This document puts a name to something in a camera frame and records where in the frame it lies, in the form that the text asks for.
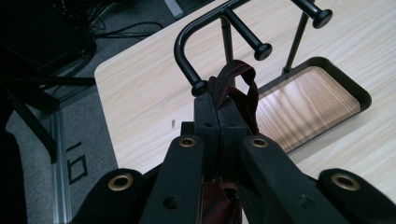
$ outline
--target wooden table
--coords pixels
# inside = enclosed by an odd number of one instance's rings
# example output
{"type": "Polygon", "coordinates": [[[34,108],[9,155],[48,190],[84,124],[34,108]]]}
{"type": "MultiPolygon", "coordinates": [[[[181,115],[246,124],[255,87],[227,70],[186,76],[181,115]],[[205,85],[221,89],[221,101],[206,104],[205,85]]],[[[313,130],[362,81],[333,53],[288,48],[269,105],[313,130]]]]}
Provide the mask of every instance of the wooden table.
{"type": "MultiPolygon", "coordinates": [[[[121,168],[145,173],[163,161],[182,121],[192,121],[191,86],[178,68],[173,47],[190,21],[224,3],[203,7],[156,35],[102,63],[97,87],[116,158],[121,168]]],[[[306,174],[338,167],[358,174],[396,202],[396,2],[318,0],[333,18],[316,30],[311,20],[294,65],[328,58],[370,92],[373,103],[358,116],[290,153],[306,174]]],[[[280,75],[301,10],[288,0],[252,0],[235,13],[274,50],[256,62],[248,44],[233,31],[234,57],[257,71],[258,86],[280,75]]],[[[202,79],[225,64],[220,22],[195,33],[186,54],[202,79]]]]}

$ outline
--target black cable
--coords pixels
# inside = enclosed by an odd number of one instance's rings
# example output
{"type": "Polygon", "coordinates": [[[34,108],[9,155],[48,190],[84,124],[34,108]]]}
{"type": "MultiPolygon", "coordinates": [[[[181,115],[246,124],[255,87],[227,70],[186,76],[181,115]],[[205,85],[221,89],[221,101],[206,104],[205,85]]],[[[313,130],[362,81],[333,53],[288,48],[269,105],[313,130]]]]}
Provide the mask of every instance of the black cable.
{"type": "Polygon", "coordinates": [[[132,25],[125,26],[123,28],[120,28],[115,31],[110,31],[106,33],[99,33],[95,35],[95,38],[139,38],[139,37],[147,37],[150,35],[155,34],[157,31],[151,31],[151,32],[131,32],[131,33],[123,33],[123,31],[126,31],[128,29],[134,28],[136,26],[140,25],[156,25],[160,27],[160,30],[163,28],[163,25],[156,22],[156,21],[142,21],[138,23],[134,23],[132,25]]]}

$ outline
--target metal grommet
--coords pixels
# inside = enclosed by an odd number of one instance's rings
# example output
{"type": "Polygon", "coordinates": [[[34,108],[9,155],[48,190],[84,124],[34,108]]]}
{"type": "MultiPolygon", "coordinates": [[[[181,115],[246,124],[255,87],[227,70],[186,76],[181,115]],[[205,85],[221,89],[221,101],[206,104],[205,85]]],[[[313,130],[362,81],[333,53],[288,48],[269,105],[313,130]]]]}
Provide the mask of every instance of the metal grommet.
{"type": "Polygon", "coordinates": [[[109,182],[108,187],[114,191],[121,191],[132,186],[134,178],[130,174],[114,176],[109,182]]]}
{"type": "Polygon", "coordinates": [[[268,142],[262,138],[252,138],[250,144],[255,147],[268,147],[268,142]]]}
{"type": "Polygon", "coordinates": [[[361,188],[359,183],[349,175],[334,174],[332,175],[332,182],[342,189],[355,191],[361,188]]]}
{"type": "Polygon", "coordinates": [[[196,142],[193,138],[181,138],[178,143],[182,146],[182,147],[193,147],[195,146],[196,142]]]}

